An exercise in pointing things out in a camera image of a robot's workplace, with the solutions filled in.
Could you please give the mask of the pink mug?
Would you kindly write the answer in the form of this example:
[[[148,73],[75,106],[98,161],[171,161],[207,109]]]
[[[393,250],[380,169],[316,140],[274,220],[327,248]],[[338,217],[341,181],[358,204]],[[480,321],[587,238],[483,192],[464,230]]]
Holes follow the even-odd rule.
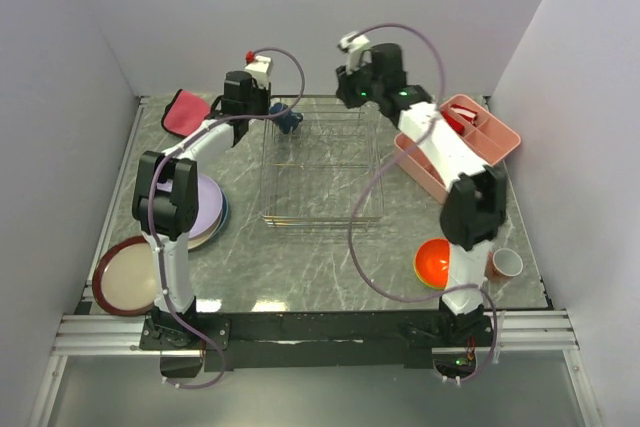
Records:
[[[499,248],[488,257],[486,276],[489,281],[507,282],[519,276],[524,269],[521,256],[509,248]]]

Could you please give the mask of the wire dish rack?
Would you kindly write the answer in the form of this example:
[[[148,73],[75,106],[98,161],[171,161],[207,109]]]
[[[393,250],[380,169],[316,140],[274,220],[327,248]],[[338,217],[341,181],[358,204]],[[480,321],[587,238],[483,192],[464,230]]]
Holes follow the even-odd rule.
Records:
[[[371,105],[347,109],[331,98],[308,99],[294,111],[302,122],[289,133],[264,128],[260,215],[271,227],[343,228],[370,225],[384,214],[380,182],[367,194],[358,216],[354,204],[380,167]]]

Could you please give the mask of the pink compartment tray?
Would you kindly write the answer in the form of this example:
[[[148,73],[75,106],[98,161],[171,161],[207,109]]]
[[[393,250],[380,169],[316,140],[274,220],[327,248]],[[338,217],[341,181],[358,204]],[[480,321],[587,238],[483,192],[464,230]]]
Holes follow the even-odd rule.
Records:
[[[476,125],[468,123],[464,118],[452,112],[450,107],[453,104],[466,106],[477,111]],[[464,134],[458,136],[471,150],[492,166],[503,161],[521,143],[520,136],[513,129],[491,114],[487,107],[483,107],[467,95],[452,96],[444,103],[443,110],[465,125]],[[401,159],[398,165],[439,204],[445,201],[447,196],[445,184],[423,152],[416,149],[409,156]]]

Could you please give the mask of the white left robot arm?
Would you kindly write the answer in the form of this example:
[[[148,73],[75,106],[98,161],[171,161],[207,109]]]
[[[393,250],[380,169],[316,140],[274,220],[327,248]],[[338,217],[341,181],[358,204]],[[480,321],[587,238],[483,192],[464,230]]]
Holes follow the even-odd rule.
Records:
[[[270,95],[268,80],[246,70],[231,71],[223,94],[193,133],[172,148],[146,151],[139,159],[132,215],[158,272],[151,320],[176,348],[193,346],[200,335],[188,265],[188,234],[199,210],[198,164],[239,143],[249,121],[268,114]]]

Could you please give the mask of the dark blue mug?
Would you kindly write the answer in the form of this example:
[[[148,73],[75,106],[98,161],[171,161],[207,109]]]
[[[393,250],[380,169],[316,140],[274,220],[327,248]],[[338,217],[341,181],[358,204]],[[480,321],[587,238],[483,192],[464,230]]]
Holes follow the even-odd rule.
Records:
[[[281,102],[275,103],[269,108],[269,115],[271,116],[271,121],[282,134],[293,133],[304,119],[301,113],[295,112],[288,105]]]

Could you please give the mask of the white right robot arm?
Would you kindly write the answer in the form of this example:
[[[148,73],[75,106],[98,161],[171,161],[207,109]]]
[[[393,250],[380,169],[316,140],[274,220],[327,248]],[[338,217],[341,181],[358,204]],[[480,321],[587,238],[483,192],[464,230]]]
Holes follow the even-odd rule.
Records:
[[[450,312],[438,321],[440,338],[460,345],[473,332],[470,314],[483,304],[479,288],[494,240],[506,219],[506,174],[476,154],[454,131],[444,111],[423,87],[407,83],[402,49],[373,45],[350,34],[338,48],[347,55],[336,69],[337,97],[349,108],[378,105],[439,175],[446,192],[439,222],[449,243],[449,273],[442,303]]]

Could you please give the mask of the orange bowl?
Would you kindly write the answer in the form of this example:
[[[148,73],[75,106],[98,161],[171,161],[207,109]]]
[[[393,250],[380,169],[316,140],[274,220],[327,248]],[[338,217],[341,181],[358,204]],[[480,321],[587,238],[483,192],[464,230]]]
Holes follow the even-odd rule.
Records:
[[[444,238],[434,238],[420,246],[414,256],[415,268],[447,267],[449,269],[450,245]]]

